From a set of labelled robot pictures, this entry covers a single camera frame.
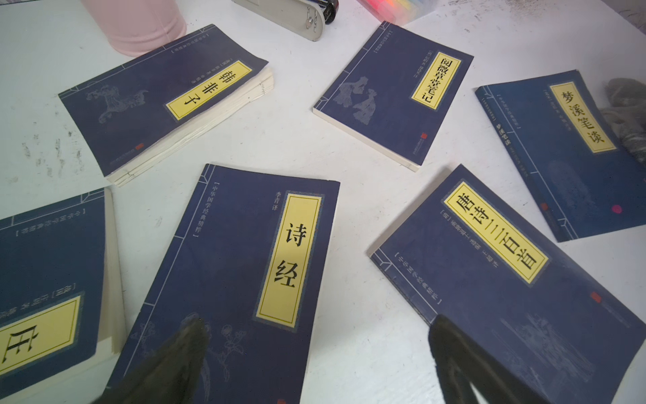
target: book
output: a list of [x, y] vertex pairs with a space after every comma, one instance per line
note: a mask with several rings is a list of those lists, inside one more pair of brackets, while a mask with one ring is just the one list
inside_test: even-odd
[[199, 318], [195, 403], [298, 403], [338, 192], [207, 164], [107, 388]]
[[125, 315], [105, 189], [0, 220], [0, 402], [115, 357]]
[[273, 88], [267, 61], [214, 25], [59, 94], [103, 175], [122, 186]]
[[425, 321], [445, 315], [551, 403], [610, 404], [637, 316], [463, 165], [407, 214], [369, 254]]
[[646, 224], [646, 168], [577, 70], [475, 93], [557, 241]]
[[472, 60], [383, 22], [312, 111], [417, 171]]

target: pink cup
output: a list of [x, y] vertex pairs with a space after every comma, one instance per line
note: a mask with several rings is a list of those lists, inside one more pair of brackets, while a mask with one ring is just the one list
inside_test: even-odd
[[118, 52], [141, 56], [186, 35], [175, 0], [81, 0]]

